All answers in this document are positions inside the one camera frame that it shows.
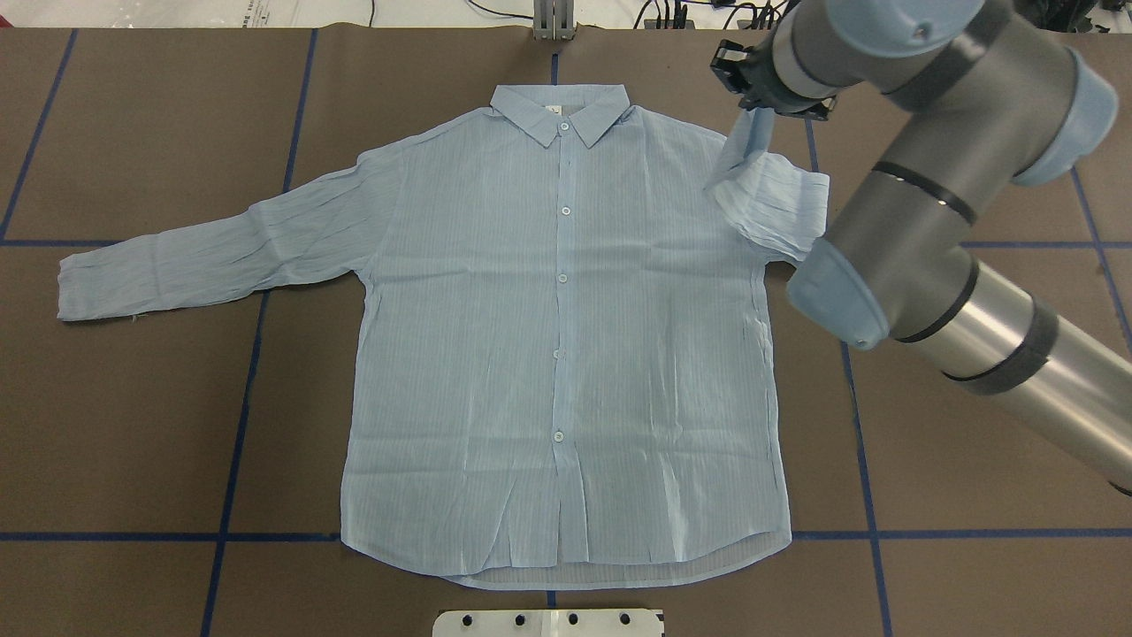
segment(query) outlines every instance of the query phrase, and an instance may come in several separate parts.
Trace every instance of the black band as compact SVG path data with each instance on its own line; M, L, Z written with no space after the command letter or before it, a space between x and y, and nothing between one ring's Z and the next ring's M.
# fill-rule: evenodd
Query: black band
M975 208L967 205L967 201L964 201L962 197L910 167L904 167L898 163L892 163L891 161L878 161L876 162L876 165L873 166L873 170L891 174L898 179L903 179L920 190L924 190L928 195L932 195L932 197L936 200L943 201L947 207L962 216L963 221L966 221L968 225L974 225L976 218L978 217L978 215L975 214Z
M959 313L959 310L967 304L967 301L971 298L971 292L975 291L975 283L979 279L979 261L976 258L971 258L971 270L967 274L967 282L963 284L963 289L959 292L955 301L951 303L951 307L943 312L935 322L927 328L916 333L910 337L904 337L902 339L897 339L900 343L919 343L932 335L938 333L944 326L951 324L952 318Z
M903 86L887 93L906 111L921 111L951 89L971 70L1010 23L1010 9L1000 2L985 2L962 33Z
M966 379L946 373L944 376L978 396L1010 391L1030 380L1049 361L1049 353L1057 343L1057 312L1040 299L1034 298L1030 329L1010 356L981 375Z

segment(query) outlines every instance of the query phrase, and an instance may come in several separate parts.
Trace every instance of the metal cylinder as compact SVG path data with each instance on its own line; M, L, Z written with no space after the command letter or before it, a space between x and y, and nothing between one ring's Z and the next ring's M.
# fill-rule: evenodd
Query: metal cylinder
M951 320L909 346L959 386L1132 489L1132 364L979 264Z
M1061 318L1049 361L996 397L1027 425L1132 491L1132 364Z

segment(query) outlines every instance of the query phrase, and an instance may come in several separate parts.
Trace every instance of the light blue shirt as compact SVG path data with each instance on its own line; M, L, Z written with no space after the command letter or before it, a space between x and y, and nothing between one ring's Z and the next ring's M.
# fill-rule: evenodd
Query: light blue shirt
M499 86L238 216L67 257L59 317L352 270L345 544L482 588L696 582L790 541L763 270L822 233L827 178L765 152L771 118L724 148L621 86Z

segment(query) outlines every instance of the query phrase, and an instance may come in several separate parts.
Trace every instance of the brown table surface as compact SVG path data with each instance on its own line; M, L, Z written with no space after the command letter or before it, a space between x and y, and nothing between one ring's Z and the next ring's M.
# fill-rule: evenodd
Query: brown table surface
M663 609L676 637L1132 635L1132 500L901 347L849 354L786 301L786 266L767 285L795 542L661 589L473 591L337 542L352 276L55 320L63 256L237 214L497 84L625 84L726 132L736 100L706 66L719 37L0 31L0 635L426 636L440 610L548 605ZM1067 40L1132 103L1132 38ZM1130 113L971 235L1124 356ZM903 120L855 88L830 122L781 119L773 148L832 175L835 213Z

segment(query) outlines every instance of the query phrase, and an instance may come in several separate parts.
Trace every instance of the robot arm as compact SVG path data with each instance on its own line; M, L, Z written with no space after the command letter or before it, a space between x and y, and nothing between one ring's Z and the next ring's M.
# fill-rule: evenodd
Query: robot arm
M809 0L712 68L740 106L824 119L868 81L912 118L789 283L859 350L892 337L1132 494L1132 365L960 247L1009 181L1091 152L1116 95L1002 0ZM1041 81L1034 81L1039 69Z

